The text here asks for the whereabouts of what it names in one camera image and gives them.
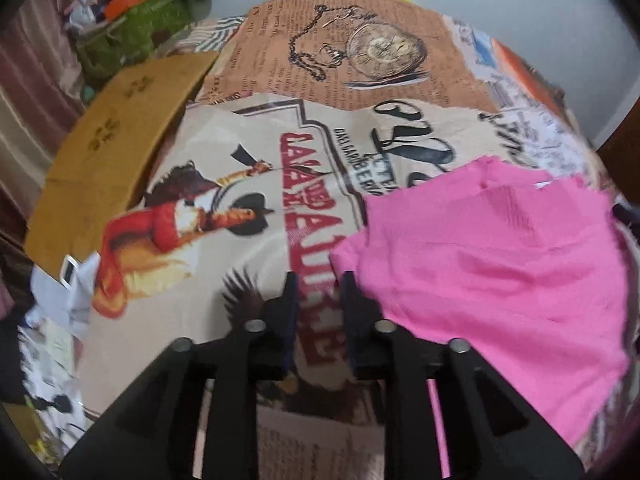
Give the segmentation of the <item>pink knit cardigan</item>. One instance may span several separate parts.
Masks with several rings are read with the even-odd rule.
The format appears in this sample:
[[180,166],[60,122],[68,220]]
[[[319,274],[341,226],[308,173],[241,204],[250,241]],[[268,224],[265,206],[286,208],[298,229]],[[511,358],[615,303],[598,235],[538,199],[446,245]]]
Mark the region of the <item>pink knit cardigan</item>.
[[386,318],[463,338],[568,443],[628,368],[627,261],[608,194],[482,157],[366,201],[331,252]]

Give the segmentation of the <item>brown wooden door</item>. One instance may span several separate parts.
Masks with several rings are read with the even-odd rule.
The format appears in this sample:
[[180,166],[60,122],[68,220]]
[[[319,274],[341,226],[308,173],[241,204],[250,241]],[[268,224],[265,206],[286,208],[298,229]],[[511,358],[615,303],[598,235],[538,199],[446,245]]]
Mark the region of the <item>brown wooden door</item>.
[[615,132],[598,149],[608,175],[626,199],[639,203],[639,109],[633,108]]

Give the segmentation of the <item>striped red beige curtain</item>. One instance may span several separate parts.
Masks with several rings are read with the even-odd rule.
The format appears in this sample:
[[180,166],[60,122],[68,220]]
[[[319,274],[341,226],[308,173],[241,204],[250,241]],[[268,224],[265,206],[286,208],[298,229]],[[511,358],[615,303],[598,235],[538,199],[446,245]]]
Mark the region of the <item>striped red beige curtain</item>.
[[1,27],[1,196],[24,221],[84,111],[84,76],[63,27],[71,2],[24,0]]

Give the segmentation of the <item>printed newspaper pattern bedsheet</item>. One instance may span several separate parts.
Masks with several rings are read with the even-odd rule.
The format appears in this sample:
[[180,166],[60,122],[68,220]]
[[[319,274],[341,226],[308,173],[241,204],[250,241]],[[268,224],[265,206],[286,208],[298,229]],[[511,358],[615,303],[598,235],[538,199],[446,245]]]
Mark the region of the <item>printed newspaper pattern bedsheet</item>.
[[366,201],[482,157],[608,194],[627,261],[623,377],[568,443],[587,477],[638,405],[639,251],[563,103],[499,41],[399,0],[255,6],[140,204],[107,223],[78,365],[94,422],[173,341],[222,339],[297,278],[294,363],[257,386],[256,479],[387,479],[382,389],[349,364],[330,255]]

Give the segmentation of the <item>green fabric storage box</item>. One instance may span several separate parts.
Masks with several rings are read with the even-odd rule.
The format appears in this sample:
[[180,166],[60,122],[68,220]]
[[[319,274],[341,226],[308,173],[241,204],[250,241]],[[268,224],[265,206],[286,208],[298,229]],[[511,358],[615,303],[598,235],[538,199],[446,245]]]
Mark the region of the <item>green fabric storage box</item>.
[[186,0],[146,0],[97,32],[76,41],[78,61],[88,79],[111,79],[123,67],[145,61],[192,22]]

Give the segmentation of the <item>orange box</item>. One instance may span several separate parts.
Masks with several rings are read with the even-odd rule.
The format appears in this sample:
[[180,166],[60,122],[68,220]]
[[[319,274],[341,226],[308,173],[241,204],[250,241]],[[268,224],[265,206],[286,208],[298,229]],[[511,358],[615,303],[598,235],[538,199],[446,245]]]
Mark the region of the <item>orange box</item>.
[[116,18],[145,1],[146,0],[112,0],[104,8],[104,16],[109,22],[115,21]]

